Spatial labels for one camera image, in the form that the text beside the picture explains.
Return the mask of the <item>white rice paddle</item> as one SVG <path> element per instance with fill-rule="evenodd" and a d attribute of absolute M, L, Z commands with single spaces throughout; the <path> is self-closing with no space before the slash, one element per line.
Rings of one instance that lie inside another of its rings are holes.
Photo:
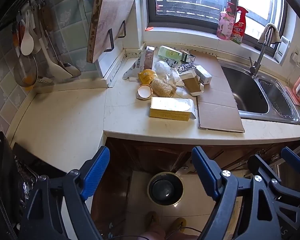
<path fill-rule="evenodd" d="M 34 49 L 34 40 L 30 34 L 30 10 L 26 11 L 25 31 L 21 42 L 21 53 L 24 56 L 30 55 Z"/>

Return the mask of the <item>white paper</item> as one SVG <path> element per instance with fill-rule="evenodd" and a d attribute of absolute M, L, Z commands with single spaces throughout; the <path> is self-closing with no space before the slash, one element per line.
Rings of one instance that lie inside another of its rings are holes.
<path fill-rule="evenodd" d="M 167 83 L 169 83 L 170 85 L 174 85 L 176 87 L 184 87 L 185 86 L 176 68 L 171 67 L 170 73 L 166 74 L 165 79 L 166 79 Z"/>

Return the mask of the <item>pink refill pouch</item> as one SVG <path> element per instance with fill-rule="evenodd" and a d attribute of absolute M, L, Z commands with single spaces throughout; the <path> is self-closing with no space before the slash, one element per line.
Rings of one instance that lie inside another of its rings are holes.
<path fill-rule="evenodd" d="M 230 40 L 232 29 L 235 22 L 236 6 L 228 2 L 224 11 L 219 14 L 219 21 L 217 27 L 217 37 L 222 40 Z"/>

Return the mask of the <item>yellow cracker bag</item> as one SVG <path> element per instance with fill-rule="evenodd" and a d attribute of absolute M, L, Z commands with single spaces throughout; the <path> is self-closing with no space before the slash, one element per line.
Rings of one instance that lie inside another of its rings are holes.
<path fill-rule="evenodd" d="M 142 85 L 150 85 L 151 82 L 158 76 L 152 69 L 144 69 L 138 74 L 138 77 Z"/>

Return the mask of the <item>tan loofah sponge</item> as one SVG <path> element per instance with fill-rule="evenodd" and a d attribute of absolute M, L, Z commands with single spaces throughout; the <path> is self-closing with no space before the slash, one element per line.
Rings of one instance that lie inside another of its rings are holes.
<path fill-rule="evenodd" d="M 170 98 L 174 96 L 176 93 L 177 88 L 174 85 L 170 85 L 159 78 L 154 78 L 151 82 L 151 88 L 153 92 L 157 94 L 159 97 Z"/>

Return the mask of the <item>green drink bottle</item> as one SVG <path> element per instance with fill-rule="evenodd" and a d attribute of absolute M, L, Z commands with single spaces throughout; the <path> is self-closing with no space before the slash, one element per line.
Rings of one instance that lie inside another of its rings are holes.
<path fill-rule="evenodd" d="M 160 57 L 166 58 L 166 59 L 172 59 L 174 61 L 180 61 L 182 59 L 182 52 L 177 51 L 173 48 L 167 47 L 167 46 L 160 46 L 158 49 L 158 55 Z"/>

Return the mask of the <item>small white box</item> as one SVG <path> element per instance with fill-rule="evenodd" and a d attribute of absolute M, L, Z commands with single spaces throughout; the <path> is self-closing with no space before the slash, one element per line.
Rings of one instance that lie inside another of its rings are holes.
<path fill-rule="evenodd" d="M 194 70 L 199 77 L 199 81 L 201 84 L 208 85 L 211 82 L 212 75 L 201 65 L 196 65 Z"/>

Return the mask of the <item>brown white coffee box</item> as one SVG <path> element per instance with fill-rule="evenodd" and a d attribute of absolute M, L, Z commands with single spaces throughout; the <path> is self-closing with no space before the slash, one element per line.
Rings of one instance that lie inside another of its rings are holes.
<path fill-rule="evenodd" d="M 145 69 L 152 69 L 153 57 L 155 47 L 147 46 L 141 53 L 141 56 L 134 62 L 134 64 L 125 72 L 123 79 L 129 79 L 130 81 L 137 80 L 139 74 Z"/>

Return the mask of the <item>yellow slipper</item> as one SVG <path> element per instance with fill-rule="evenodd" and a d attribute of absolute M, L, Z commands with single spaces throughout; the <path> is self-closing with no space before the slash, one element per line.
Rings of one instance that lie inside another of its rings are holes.
<path fill-rule="evenodd" d="M 168 231 L 166 232 L 166 239 L 168 239 L 168 237 L 171 237 L 174 233 L 179 233 L 179 232 L 183 233 L 186 224 L 187 221 L 185 218 L 183 217 L 177 218 L 168 228 Z"/>

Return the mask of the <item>clear plastic bag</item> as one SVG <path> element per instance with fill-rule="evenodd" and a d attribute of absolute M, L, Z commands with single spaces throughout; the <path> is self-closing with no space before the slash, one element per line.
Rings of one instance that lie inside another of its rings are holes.
<path fill-rule="evenodd" d="M 154 65 L 153 70 L 159 78 L 164 78 L 171 74 L 171 67 L 165 61 L 158 61 Z"/>

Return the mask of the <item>flat brown cardboard sheet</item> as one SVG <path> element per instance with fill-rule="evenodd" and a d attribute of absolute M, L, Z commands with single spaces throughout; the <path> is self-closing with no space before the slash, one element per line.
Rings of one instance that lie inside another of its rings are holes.
<path fill-rule="evenodd" d="M 230 85 L 217 58 L 195 50 L 195 65 L 212 75 L 203 93 L 197 97 L 199 128 L 223 132 L 244 133 L 241 118 Z"/>

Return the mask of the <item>brown white paper carton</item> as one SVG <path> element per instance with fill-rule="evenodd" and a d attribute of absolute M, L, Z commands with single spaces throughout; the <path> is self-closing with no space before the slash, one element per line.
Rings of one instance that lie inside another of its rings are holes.
<path fill-rule="evenodd" d="M 194 69 L 181 73 L 180 78 L 192 96 L 199 96 L 203 93 L 204 86 L 200 83 L 199 76 Z"/>

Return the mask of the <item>silver foil bag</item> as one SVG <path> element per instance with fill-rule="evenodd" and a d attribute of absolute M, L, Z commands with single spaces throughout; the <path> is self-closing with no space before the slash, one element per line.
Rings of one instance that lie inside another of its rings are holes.
<path fill-rule="evenodd" d="M 195 68 L 195 65 L 192 63 L 184 63 L 178 66 L 177 70 L 179 74 L 184 73 L 189 70 L 193 70 Z"/>

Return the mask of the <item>yellow toothpaste box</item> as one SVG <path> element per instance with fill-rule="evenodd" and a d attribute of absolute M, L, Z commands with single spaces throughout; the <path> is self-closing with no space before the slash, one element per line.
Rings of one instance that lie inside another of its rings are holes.
<path fill-rule="evenodd" d="M 196 119 L 194 102 L 192 99 L 153 97 L 149 116 L 178 121 Z"/>

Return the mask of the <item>metal strainer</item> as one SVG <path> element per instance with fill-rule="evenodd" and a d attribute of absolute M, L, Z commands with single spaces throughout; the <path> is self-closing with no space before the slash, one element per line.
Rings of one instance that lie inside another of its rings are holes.
<path fill-rule="evenodd" d="M 13 75 L 19 86 L 24 88 L 33 86 L 38 78 L 38 66 L 34 56 L 20 54 L 13 68 Z"/>

